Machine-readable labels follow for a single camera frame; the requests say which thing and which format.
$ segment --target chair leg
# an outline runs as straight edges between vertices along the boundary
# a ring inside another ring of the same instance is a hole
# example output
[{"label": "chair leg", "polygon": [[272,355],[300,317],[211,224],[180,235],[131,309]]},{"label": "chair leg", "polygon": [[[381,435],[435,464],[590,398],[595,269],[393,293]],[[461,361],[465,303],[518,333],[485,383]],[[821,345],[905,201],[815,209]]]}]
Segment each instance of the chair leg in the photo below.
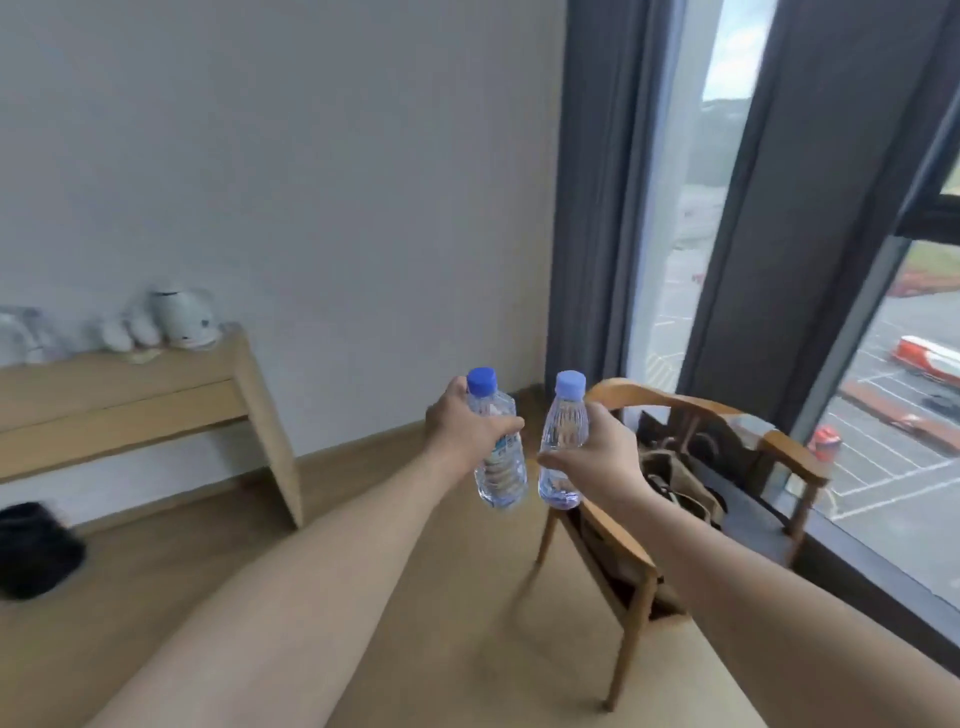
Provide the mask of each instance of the chair leg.
[{"label": "chair leg", "polygon": [[546,514],[546,525],[543,527],[543,535],[540,537],[540,551],[537,552],[537,566],[543,563],[546,558],[546,550],[550,548],[550,542],[553,541],[553,534],[557,530],[557,522],[560,520],[560,511],[550,508]]},{"label": "chair leg", "polygon": [[610,683],[610,692],[604,701],[604,708],[612,712],[620,700],[623,685],[627,680],[627,672],[634,660],[636,643],[640,633],[650,621],[650,610],[654,603],[654,594],[657,592],[657,573],[646,570],[643,581],[637,585],[634,598],[630,601],[627,618],[623,624],[623,642],[620,643],[620,653],[616,656],[616,667],[613,668],[613,679]]}]

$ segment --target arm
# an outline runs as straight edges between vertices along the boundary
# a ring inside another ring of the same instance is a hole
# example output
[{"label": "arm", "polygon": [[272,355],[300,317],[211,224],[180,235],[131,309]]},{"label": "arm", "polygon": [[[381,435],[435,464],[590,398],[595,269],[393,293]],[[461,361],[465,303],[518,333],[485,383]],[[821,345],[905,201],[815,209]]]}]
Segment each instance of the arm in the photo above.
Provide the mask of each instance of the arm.
[{"label": "arm", "polygon": [[230,579],[91,728],[324,725],[434,506],[523,426],[474,415],[465,392],[458,377],[427,411],[406,467]]},{"label": "arm", "polygon": [[643,544],[771,728],[960,725],[960,681],[792,571],[650,489],[636,437],[590,404],[590,436],[540,462]]}]

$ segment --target wooden floor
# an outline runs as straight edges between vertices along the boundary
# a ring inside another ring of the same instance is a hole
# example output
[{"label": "wooden floor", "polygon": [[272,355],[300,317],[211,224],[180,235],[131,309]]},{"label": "wooden floor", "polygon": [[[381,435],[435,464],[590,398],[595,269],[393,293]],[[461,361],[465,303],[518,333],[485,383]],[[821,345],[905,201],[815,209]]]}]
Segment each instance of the wooden floor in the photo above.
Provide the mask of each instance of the wooden floor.
[{"label": "wooden floor", "polygon": [[[408,427],[309,458],[307,513],[380,481],[419,441]],[[644,637],[619,709],[602,714],[619,628],[566,537],[533,577],[544,517],[535,491],[507,513],[468,484],[454,491],[329,725],[762,725],[692,623]],[[0,727],[83,725],[200,600],[289,533],[276,488],[253,483],[90,535],[69,581],[0,605]]]}]

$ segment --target asphalt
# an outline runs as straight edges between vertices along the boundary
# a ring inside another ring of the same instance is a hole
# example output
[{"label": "asphalt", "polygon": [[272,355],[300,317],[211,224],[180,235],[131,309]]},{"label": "asphalt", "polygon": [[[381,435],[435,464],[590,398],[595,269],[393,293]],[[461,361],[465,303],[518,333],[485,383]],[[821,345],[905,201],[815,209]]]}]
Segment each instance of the asphalt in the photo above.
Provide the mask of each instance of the asphalt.
[{"label": "asphalt", "polygon": [[[689,245],[689,237],[681,244]],[[669,391],[676,387],[700,297],[694,277],[706,271],[709,252],[708,244],[672,251],[649,353],[630,372],[633,378]],[[890,353],[905,335],[960,351],[957,322],[960,292],[884,299],[847,379],[875,388],[908,412],[956,425],[924,406],[925,397],[948,390],[908,372]],[[838,397],[821,423],[837,429],[843,446],[817,509],[960,607],[960,458],[944,456]]]}]

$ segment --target hand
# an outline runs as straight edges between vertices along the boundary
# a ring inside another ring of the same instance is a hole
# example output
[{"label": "hand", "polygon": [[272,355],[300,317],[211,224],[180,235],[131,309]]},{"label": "hand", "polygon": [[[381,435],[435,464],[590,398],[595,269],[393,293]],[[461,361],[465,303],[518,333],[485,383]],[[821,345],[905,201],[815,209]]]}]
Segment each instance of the hand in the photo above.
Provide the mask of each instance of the hand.
[{"label": "hand", "polygon": [[467,406],[467,378],[450,381],[426,411],[424,452],[436,456],[459,480],[493,452],[496,441],[523,428],[521,417],[483,417]]},{"label": "hand", "polygon": [[545,468],[564,473],[577,489],[601,508],[607,508],[627,493],[653,493],[644,483],[636,435],[608,409],[587,403],[590,435],[582,447],[542,452],[537,461]]}]

